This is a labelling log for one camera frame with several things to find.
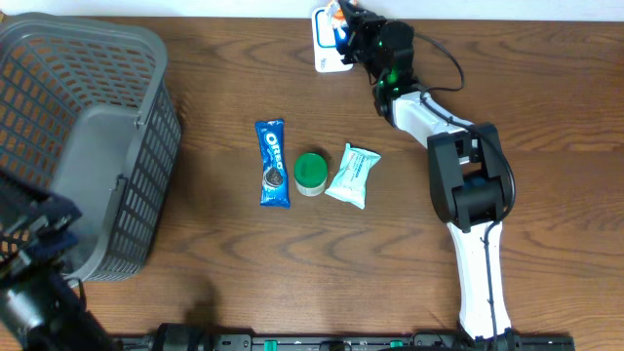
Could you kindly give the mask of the green lid jar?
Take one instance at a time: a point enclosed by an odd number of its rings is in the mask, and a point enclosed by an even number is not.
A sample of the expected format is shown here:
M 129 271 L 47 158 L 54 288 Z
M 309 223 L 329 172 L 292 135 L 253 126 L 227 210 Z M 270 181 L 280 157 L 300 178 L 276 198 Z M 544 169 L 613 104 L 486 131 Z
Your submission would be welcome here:
M 328 164 L 317 153 L 303 153 L 295 161 L 294 180 L 296 189 L 307 197 L 320 195 L 326 188 Z

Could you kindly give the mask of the blue Oreo cookie pack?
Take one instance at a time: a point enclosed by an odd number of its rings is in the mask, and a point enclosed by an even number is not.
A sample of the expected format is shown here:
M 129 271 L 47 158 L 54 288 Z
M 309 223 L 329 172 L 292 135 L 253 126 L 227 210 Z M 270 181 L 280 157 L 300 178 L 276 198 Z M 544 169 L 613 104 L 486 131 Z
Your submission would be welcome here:
M 283 119 L 258 121 L 254 124 L 262 159 L 260 205 L 291 207 L 289 177 L 284 156 Z

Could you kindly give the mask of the small orange snack packet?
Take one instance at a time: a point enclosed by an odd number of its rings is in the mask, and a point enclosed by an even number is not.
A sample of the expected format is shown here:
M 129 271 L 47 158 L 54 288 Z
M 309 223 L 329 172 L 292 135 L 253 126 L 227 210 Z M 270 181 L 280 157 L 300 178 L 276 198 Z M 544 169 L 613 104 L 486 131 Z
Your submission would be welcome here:
M 336 27 L 344 25 L 345 17 L 338 0 L 331 0 L 328 3 L 325 7 L 325 14 L 328 24 Z

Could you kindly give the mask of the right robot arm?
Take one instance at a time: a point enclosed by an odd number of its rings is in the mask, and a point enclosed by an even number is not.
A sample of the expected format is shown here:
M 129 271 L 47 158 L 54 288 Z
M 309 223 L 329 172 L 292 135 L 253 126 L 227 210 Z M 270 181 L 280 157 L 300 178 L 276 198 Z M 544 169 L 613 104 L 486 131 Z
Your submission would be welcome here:
M 456 254 L 461 302 L 459 325 L 477 347 L 496 349 L 511 329 L 505 307 L 500 239 L 516 201 L 516 181 L 497 129 L 474 124 L 435 102 L 438 87 L 413 71 L 419 33 L 353 1 L 337 4 L 334 28 L 345 63 L 358 63 L 372 79 L 377 113 L 427 150 L 434 211 L 448 228 Z

